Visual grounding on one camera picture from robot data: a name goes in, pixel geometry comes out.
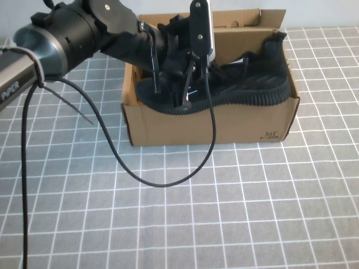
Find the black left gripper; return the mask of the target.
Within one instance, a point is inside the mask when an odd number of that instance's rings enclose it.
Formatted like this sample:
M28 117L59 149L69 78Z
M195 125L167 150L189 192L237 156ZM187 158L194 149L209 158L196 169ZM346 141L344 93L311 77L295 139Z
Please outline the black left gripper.
M158 62L155 31L147 23L140 23L140 30L152 38L151 63L153 68L154 93L160 94L161 81L180 81L186 78L181 101L177 110L187 110L191 107L188 100L188 89L195 68L195 55L190 42L190 22L188 17L176 15L168 24L158 24L158 30L165 37L165 53Z

